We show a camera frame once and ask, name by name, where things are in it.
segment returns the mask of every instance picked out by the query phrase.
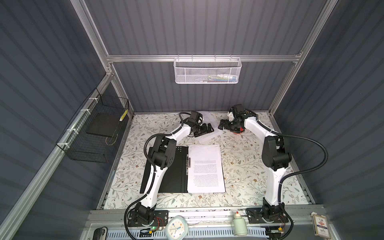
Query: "document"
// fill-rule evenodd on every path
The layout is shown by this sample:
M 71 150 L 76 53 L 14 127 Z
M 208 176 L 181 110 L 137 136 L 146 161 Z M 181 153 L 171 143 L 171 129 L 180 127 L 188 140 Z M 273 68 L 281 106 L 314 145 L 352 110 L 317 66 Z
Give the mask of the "document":
M 189 193 L 225 192 L 220 145 L 188 147 Z
M 207 125 L 210 123 L 214 129 L 213 132 L 210 132 L 210 133 L 207 133 L 207 134 L 204 134 L 204 135 L 197 137 L 197 140 L 200 143 L 205 143 L 205 142 L 211 140 L 212 138 L 217 137 L 220 134 L 224 133 L 223 130 L 218 129 L 218 125 L 219 125 L 220 121 L 217 121 L 212 116 L 212 114 L 210 114 L 207 111 L 199 111 L 199 113 L 201 113 L 203 115 L 203 123 L 206 123 Z

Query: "alarm clock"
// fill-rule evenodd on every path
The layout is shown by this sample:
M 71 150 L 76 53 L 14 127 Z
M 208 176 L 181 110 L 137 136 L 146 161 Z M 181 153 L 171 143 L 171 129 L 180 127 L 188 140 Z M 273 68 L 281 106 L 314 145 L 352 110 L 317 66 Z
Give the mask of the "alarm clock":
M 173 217 L 166 226 L 168 240 L 181 240 L 188 233 L 188 224 L 182 216 Z

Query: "table surface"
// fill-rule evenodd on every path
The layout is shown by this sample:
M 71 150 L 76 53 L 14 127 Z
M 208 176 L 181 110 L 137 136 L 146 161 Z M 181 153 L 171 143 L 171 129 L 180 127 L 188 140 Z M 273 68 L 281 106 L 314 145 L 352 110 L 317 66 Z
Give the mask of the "table surface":
M 272 128 L 268 113 L 257 114 L 265 125 Z M 212 115 L 218 122 L 227 118 L 225 113 Z M 179 123 L 177 114 L 135 115 L 104 209 L 124 209 L 142 196 L 139 191 L 146 163 L 145 141 L 155 133 L 171 132 Z M 261 159 L 263 142 L 248 130 L 242 134 L 224 132 L 204 145 L 220 145 L 226 192 L 159 193 L 157 208 L 262 205 L 266 190 L 266 167 Z M 194 144 L 201 143 L 194 137 L 186 137 L 178 143 L 179 146 Z M 282 193 L 285 204 L 308 204 L 295 176 L 284 181 Z

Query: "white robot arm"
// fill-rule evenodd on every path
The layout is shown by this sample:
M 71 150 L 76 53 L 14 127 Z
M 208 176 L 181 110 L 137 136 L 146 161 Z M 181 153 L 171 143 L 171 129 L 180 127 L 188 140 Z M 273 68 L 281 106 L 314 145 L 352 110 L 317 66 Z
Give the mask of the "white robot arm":
M 275 134 L 268 132 L 258 122 L 259 120 L 257 120 L 256 117 L 249 117 L 244 120 L 244 127 L 253 132 L 253 134 L 255 134 L 262 141 L 264 141 L 267 136 L 276 136 Z M 276 170 L 268 167 L 266 172 L 267 183 L 264 198 L 271 206 L 277 206 L 279 205 L 277 200 L 279 182 L 286 172 L 286 167 L 281 167 Z
M 166 138 L 174 139 L 176 140 L 176 142 L 179 142 L 181 139 L 183 139 L 184 137 L 188 136 L 191 133 L 191 127 L 187 124 L 184 124 L 184 125 L 180 124 L 180 126 L 176 128 L 173 132 L 175 132 L 179 128 L 181 128 L 179 131 L 172 134 L 171 136 L 167 136 Z M 157 193 L 159 192 L 161 181 L 163 180 L 164 174 L 167 171 L 167 169 L 168 167 L 164 167 L 163 169 L 161 169 L 160 167 L 156 168 L 156 175 L 155 175 L 155 180 L 154 180 L 152 189 L 147 194 L 147 196 L 141 201 L 141 205 L 150 209 L 155 207 L 156 201 L 157 201 Z M 151 172 L 149 176 L 153 176 L 153 172 L 154 172 L 154 169 L 153 169 L 153 166 L 151 165 Z M 150 179 L 148 179 L 144 192 L 147 192 L 150 186 L 151 186 L 151 181 Z
M 282 212 L 278 202 L 279 184 L 291 161 L 291 154 L 288 140 L 273 134 L 273 130 L 262 124 L 257 117 L 257 114 L 238 104 L 229 110 L 229 119 L 220 121 L 219 129 L 235 133 L 248 129 L 264 142 L 262 160 L 267 167 L 267 188 L 263 198 L 262 217 L 266 222 L 272 222 Z
M 210 124 L 202 124 L 203 116 L 201 113 L 192 111 L 186 119 L 181 118 L 180 125 L 171 134 L 155 134 L 151 136 L 144 145 L 144 154 L 151 163 L 151 172 L 148 179 L 143 199 L 135 206 L 137 219 L 143 225 L 150 224 L 154 219 L 157 194 L 167 169 L 172 165 L 175 158 L 177 142 L 193 133 L 194 136 L 200 136 L 213 131 Z M 146 154 L 146 146 L 149 141 L 156 137 L 155 143 Z

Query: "black clipboard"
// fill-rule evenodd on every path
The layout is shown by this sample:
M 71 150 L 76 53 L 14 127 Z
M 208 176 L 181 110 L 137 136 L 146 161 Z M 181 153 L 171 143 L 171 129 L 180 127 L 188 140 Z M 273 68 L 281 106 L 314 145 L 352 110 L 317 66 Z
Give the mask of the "black clipboard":
M 161 182 L 159 193 L 187 193 L 188 186 L 188 147 L 176 147 L 175 159 L 167 169 Z M 141 182 L 140 193 L 144 193 L 147 185 L 151 164 L 147 161 L 145 165 L 143 180 Z

